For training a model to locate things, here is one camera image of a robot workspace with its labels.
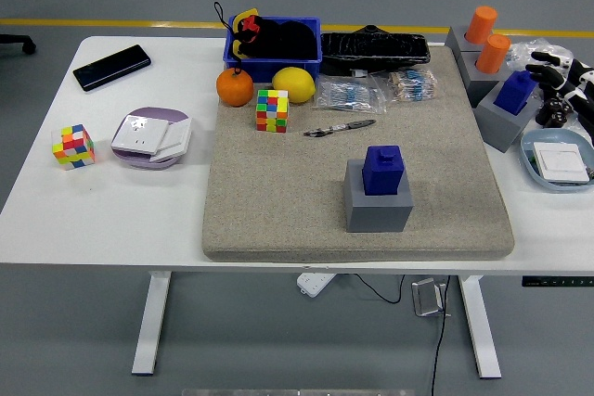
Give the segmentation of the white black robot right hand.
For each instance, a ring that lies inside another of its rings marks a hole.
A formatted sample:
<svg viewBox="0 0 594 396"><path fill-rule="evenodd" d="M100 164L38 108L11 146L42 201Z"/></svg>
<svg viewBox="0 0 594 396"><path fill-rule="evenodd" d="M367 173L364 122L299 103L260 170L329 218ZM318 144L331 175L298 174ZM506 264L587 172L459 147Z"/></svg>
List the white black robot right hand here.
<svg viewBox="0 0 594 396"><path fill-rule="evenodd" d="M533 51L531 58L538 64L527 64L525 68L543 90L545 98L555 97L569 103L593 139L593 68L558 53Z"/></svg>

